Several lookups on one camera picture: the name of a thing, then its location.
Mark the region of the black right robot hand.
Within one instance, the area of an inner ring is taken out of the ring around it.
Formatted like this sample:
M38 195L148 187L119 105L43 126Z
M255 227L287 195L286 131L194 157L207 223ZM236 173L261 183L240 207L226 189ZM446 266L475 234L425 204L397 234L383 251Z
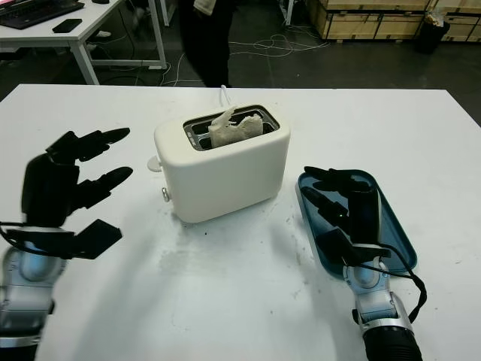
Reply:
M315 182L301 194L332 226L344 231L353 244L377 244L380 239L380 196L365 180L348 171L306 166Z

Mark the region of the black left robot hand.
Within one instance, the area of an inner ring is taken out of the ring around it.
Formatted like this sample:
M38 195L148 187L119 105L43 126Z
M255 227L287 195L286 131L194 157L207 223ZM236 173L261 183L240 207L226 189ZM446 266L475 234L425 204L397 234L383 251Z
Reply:
M111 191L133 173L123 166L96 180L79 182L77 161L89 161L124 139L129 128L102 132L96 130L83 137L68 131L44 153L26 166L21 210L29 226L59 228L67 217L80 208L91 208L110 196Z

